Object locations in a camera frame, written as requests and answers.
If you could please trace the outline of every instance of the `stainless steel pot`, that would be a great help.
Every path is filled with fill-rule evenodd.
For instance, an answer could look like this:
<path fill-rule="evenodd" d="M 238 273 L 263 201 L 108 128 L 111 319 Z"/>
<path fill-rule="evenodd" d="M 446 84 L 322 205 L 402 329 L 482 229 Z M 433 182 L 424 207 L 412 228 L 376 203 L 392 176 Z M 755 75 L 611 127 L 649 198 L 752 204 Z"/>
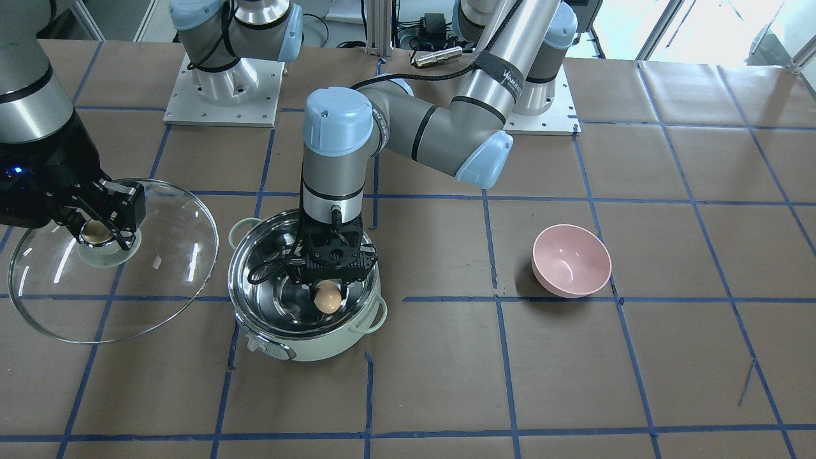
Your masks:
<path fill-rule="evenodd" d="M 248 282 L 250 269 L 294 242 L 298 229 L 297 209 L 281 212 L 265 221 L 244 219 L 229 234 L 235 248 L 229 263 L 228 289 L 235 317 L 249 338 L 250 350 L 262 350 L 276 359 L 312 361 L 327 359 L 354 345 L 363 335 L 377 331 L 388 316 L 380 296 L 379 268 L 375 265 L 363 282 L 352 283 L 340 308 L 324 314 L 309 298 L 308 287 L 295 284 L 285 274 L 259 285 Z M 237 229 L 249 222 L 258 225 L 234 244 Z M 363 234 L 364 243 L 370 243 Z M 377 324 L 374 319 L 382 310 Z"/>

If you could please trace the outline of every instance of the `brown egg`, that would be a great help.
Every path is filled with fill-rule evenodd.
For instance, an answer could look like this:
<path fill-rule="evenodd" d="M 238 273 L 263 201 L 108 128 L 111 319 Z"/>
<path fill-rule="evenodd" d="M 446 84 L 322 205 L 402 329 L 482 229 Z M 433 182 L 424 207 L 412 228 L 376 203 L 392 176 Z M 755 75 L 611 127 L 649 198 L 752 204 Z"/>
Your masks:
<path fill-rule="evenodd" d="M 340 294 L 337 284 L 330 280 L 322 280 L 315 288 L 317 289 L 317 295 L 314 297 L 314 304 L 322 313 L 333 314 L 340 309 L 343 295 Z"/>

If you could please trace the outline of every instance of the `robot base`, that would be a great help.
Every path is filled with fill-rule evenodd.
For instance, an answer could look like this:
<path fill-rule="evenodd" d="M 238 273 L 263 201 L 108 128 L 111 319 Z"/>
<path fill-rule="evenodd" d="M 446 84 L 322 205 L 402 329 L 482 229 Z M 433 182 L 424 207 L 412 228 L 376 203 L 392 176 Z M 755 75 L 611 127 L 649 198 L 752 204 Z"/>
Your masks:
<path fill-rule="evenodd" d="M 581 132 L 564 67 L 558 70 L 556 96 L 550 108 L 540 115 L 510 114 L 504 130 L 510 134 L 538 136 L 571 136 L 573 132 Z"/>
<path fill-rule="evenodd" d="M 274 60 L 246 59 L 258 73 L 253 99 L 238 105 L 215 105 L 198 94 L 189 58 L 181 62 L 179 77 L 167 103 L 164 122 L 186 126 L 274 127 L 281 95 L 284 64 Z"/>

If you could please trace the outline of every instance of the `black cable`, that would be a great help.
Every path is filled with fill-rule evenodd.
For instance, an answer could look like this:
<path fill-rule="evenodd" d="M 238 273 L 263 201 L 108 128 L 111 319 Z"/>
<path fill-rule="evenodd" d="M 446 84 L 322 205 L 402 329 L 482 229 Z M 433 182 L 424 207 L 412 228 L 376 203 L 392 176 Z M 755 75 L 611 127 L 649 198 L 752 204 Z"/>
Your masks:
<path fill-rule="evenodd" d="M 360 17 L 362 17 L 362 32 L 368 40 L 368 24 L 366 23 L 366 0 L 360 0 Z"/>
<path fill-rule="evenodd" d="M 326 39 L 323 40 L 323 44 L 320 45 L 320 47 L 324 47 L 326 45 L 326 43 L 329 42 L 329 25 L 326 24 L 326 22 L 323 20 L 323 18 L 321 18 L 320 16 L 317 16 L 317 15 L 313 15 L 312 13 L 304 13 L 304 16 L 311 16 L 313 18 L 317 18 L 317 20 L 319 20 L 319 21 L 321 21 L 323 23 L 323 27 L 326 28 Z"/>
<path fill-rule="evenodd" d="M 366 45 L 366 42 L 361 42 L 359 40 L 352 40 L 350 42 L 342 42 L 342 43 L 338 44 L 336 47 L 338 47 L 338 48 L 359 48 L 359 47 L 364 47 L 365 45 Z"/>
<path fill-rule="evenodd" d="M 201 62 L 193 63 L 192 61 L 190 61 L 190 63 L 187 64 L 187 70 L 200 68 L 201 64 L 204 64 L 207 59 L 210 59 L 212 55 L 215 54 L 215 51 L 218 50 L 218 47 L 221 45 L 221 43 L 224 41 L 224 31 L 226 29 L 229 29 L 229 26 L 232 24 L 233 18 L 235 17 L 235 12 L 238 11 L 238 7 L 235 6 L 235 0 L 229 0 L 228 2 L 224 2 L 222 8 L 223 7 L 229 8 L 229 18 L 227 19 L 226 25 L 221 28 L 221 35 L 218 37 L 217 40 L 215 40 L 215 45 L 213 45 L 212 49 L 210 49 L 210 51 L 206 53 Z"/>
<path fill-rule="evenodd" d="M 487 42 L 487 45 L 485 45 L 485 49 L 482 50 L 482 52 L 488 52 L 493 47 L 493 45 L 496 43 L 496 40 L 499 39 L 499 35 L 501 35 L 502 31 L 504 31 L 504 27 L 507 26 L 508 22 L 510 22 L 510 19 L 512 18 L 512 16 L 514 14 L 516 14 L 516 10 L 521 5 L 522 1 L 523 0 L 516 0 L 516 2 L 513 3 L 513 6 L 510 8 L 510 11 L 508 11 L 507 15 L 504 17 L 504 20 L 502 20 L 502 23 L 496 29 L 496 32 L 493 34 L 493 36 L 490 37 L 490 41 Z M 478 67 L 476 67 L 475 64 L 470 64 L 470 65 L 468 65 L 464 69 L 461 69 L 458 72 L 453 72 L 452 74 L 439 75 L 439 76 L 418 75 L 418 74 L 380 75 L 378 77 L 356 83 L 356 84 L 351 86 L 351 89 L 360 89 L 361 87 L 368 86 L 370 84 L 374 84 L 374 83 L 377 83 L 377 82 L 385 82 L 385 81 L 388 81 L 388 80 L 393 80 L 393 79 L 398 79 L 398 78 L 405 79 L 405 80 L 419 80 L 419 81 L 427 81 L 427 82 L 440 82 L 440 81 L 451 80 L 453 78 L 461 77 L 462 75 L 465 75 L 465 74 L 467 74 L 467 73 L 469 73 L 469 72 L 471 72 L 473 70 L 476 70 L 477 68 Z"/>

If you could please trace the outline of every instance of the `pink bowl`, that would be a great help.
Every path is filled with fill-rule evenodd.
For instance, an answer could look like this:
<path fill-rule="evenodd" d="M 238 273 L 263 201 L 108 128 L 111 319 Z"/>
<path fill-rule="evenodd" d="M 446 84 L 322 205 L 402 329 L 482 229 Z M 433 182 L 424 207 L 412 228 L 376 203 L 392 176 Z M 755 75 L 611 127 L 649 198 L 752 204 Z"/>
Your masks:
<path fill-rule="evenodd" d="M 580 298 L 610 280 L 610 253 L 595 234 L 575 225 L 545 229 L 533 244 L 533 273 L 555 295 Z"/>

